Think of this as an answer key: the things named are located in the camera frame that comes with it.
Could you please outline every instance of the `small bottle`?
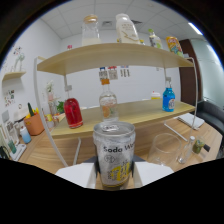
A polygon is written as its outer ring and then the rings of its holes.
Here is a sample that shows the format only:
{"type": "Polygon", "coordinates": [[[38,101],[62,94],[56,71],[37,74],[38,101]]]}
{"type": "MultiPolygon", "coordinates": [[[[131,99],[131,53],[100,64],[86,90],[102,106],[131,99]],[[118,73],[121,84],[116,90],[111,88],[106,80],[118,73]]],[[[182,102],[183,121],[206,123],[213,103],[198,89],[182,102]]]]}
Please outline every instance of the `small bottle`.
{"type": "Polygon", "coordinates": [[[175,94],[171,86],[171,78],[166,78],[166,90],[163,93],[163,110],[173,112],[175,108],[175,94]]]}
{"type": "Polygon", "coordinates": [[[82,115],[78,101],[72,97],[72,86],[65,87],[66,100],[64,111],[69,128],[77,128],[83,125],[82,115]]]}
{"type": "Polygon", "coordinates": [[[103,121],[118,121],[117,97],[110,91],[109,79],[101,80],[103,93],[99,97],[103,121]]]}
{"type": "Polygon", "coordinates": [[[149,43],[150,43],[150,46],[163,49],[162,42],[161,42],[160,38],[155,35],[154,30],[153,29],[149,29],[148,31],[149,31],[149,43]]]}
{"type": "Polygon", "coordinates": [[[144,40],[140,39],[141,45],[145,45],[144,40]]]}
{"type": "Polygon", "coordinates": [[[116,30],[120,43],[140,44],[134,23],[126,14],[116,15],[116,30]]]}
{"type": "Polygon", "coordinates": [[[160,93],[152,92],[151,93],[151,100],[157,100],[160,99],[160,93]]]}
{"type": "Polygon", "coordinates": [[[195,137],[191,136],[189,142],[184,146],[182,153],[178,156],[177,161],[179,163],[186,163],[188,158],[190,157],[192,153],[192,147],[194,143],[195,137]]]}

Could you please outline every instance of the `glass jar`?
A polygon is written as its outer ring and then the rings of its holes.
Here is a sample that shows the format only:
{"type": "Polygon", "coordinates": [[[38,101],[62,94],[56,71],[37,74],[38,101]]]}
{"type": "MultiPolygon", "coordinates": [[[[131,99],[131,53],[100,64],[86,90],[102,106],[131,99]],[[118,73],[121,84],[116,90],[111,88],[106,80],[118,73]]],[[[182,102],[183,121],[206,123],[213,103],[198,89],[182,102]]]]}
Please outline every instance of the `glass jar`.
{"type": "Polygon", "coordinates": [[[98,17],[90,14],[83,19],[82,25],[82,46],[100,44],[98,30],[98,17]]]}

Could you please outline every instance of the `yellow bottle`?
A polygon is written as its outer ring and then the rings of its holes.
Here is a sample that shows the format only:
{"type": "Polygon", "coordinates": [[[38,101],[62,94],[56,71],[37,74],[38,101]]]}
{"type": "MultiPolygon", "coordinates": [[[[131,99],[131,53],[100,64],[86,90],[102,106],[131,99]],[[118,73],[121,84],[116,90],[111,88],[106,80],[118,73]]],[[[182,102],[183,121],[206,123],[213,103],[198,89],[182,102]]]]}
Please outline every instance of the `yellow bottle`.
{"type": "Polygon", "coordinates": [[[157,100],[160,99],[160,93],[152,92],[151,94],[151,100],[157,100]]]}

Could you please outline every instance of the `wooden shelf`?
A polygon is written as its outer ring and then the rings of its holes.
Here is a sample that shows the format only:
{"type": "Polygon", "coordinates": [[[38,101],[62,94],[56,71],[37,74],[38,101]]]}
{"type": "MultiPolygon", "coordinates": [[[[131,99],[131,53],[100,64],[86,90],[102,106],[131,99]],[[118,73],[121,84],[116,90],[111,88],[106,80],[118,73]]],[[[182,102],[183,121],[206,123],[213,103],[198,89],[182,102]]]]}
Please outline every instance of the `wooden shelf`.
{"type": "MultiPolygon", "coordinates": [[[[194,110],[195,107],[191,105],[175,101],[175,111],[165,112],[162,110],[162,99],[118,104],[119,120],[134,124],[135,127],[170,119],[194,110]]],[[[83,126],[76,129],[70,129],[66,118],[64,118],[57,127],[51,131],[52,137],[57,139],[91,136],[93,134],[93,127],[102,122],[100,108],[97,107],[82,110],[81,113],[83,126]]]]}
{"type": "Polygon", "coordinates": [[[67,75],[112,65],[161,68],[194,67],[193,63],[169,51],[139,44],[96,44],[75,48],[48,58],[37,71],[67,75]]]}
{"type": "Polygon", "coordinates": [[[2,81],[5,80],[9,80],[9,79],[16,79],[16,78],[20,78],[21,76],[23,76],[26,72],[8,72],[5,73],[2,81]]]}

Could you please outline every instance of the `soda water can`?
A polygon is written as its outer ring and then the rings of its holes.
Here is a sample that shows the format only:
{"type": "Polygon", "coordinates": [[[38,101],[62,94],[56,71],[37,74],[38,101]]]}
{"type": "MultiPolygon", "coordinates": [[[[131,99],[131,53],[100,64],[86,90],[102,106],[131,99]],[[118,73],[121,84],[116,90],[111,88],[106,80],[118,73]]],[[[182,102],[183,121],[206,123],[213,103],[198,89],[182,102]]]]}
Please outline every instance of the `soda water can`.
{"type": "Polygon", "coordinates": [[[93,140],[103,189],[113,191],[127,187],[135,135],[135,126],[127,122],[102,122],[94,126],[93,140]]]}

